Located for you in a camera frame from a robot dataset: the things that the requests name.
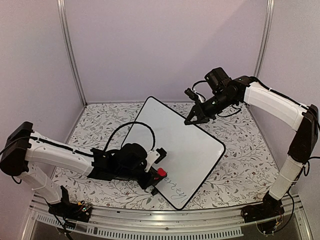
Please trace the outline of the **red whiteboard eraser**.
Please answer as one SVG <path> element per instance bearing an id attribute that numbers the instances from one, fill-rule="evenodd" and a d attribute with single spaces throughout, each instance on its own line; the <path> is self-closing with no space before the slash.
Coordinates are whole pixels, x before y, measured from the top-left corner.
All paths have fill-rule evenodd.
<path id="1" fill-rule="evenodd" d="M 158 168 L 156 173 L 155 173 L 154 180 L 161 181 L 165 177 L 167 177 L 167 172 L 161 167 Z"/>

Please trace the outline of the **white whiteboard black frame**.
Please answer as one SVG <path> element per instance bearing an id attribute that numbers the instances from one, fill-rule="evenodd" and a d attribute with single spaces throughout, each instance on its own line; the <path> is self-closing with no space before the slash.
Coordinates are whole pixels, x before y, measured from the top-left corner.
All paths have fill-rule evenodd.
<path id="1" fill-rule="evenodd" d="M 166 157 L 155 169 L 167 177 L 155 187 L 176 210 L 182 210 L 211 174 L 226 146 L 197 125 L 185 125 L 185 118 L 150 96 L 139 111 L 123 144 L 137 143 L 145 150 L 166 150 Z"/>

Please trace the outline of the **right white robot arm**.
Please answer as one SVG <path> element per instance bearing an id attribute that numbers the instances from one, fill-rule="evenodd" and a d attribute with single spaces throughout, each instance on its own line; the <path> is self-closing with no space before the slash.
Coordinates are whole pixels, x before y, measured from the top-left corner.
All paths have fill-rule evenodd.
<path id="1" fill-rule="evenodd" d="M 255 76 L 230 78 L 221 68 L 214 68 L 204 76 L 213 96 L 204 100 L 193 87 L 187 88 L 185 94 L 194 101 L 194 106 L 187 115 L 185 125 L 198 125 L 215 120 L 224 109 L 244 103 L 257 107 L 295 131 L 289 146 L 287 158 L 274 184 L 266 194 L 270 199 L 259 206 L 262 218 L 269 218 L 278 210 L 278 203 L 294 185 L 305 165 L 309 164 L 312 152 L 318 141 L 320 131 L 318 108 L 299 103 L 292 98 L 263 84 Z"/>

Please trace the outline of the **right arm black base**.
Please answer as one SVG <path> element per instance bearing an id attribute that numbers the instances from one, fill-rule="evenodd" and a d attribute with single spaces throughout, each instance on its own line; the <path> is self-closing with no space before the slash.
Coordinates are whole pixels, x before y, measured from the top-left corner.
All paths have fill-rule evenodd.
<path id="1" fill-rule="evenodd" d="M 283 220 L 285 213 L 281 200 L 276 200 L 270 196 L 269 191 L 264 195 L 262 203 L 246 205 L 241 208 L 240 215 L 245 223 L 262 221 L 257 224 L 257 229 L 264 235 L 272 235 L 276 232 Z"/>

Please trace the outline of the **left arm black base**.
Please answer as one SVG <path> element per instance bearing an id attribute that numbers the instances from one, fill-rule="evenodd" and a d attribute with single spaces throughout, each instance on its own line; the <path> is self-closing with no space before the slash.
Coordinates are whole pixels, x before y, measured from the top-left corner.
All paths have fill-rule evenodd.
<path id="1" fill-rule="evenodd" d="M 62 196 L 60 202 L 48 204 L 48 212 L 63 219 L 71 219 L 75 221 L 88 223 L 92 213 L 92 204 L 85 203 L 84 200 L 73 203 L 69 200 L 69 194 L 64 186 L 60 187 Z"/>

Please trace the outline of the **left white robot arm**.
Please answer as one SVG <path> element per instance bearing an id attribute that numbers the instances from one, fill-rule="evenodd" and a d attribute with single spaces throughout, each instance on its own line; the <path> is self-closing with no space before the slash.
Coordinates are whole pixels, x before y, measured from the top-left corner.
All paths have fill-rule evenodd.
<path id="1" fill-rule="evenodd" d="M 50 180 L 37 163 L 68 169 L 94 180 L 136 181 L 143 190 L 167 177 L 163 168 L 154 167 L 167 155 L 163 148 L 146 151 L 137 143 L 111 150 L 76 148 L 34 131 L 29 121 L 9 135 L 0 155 L 3 173 L 26 182 L 63 217 L 70 217 L 75 211 L 68 201 L 68 191 Z"/>

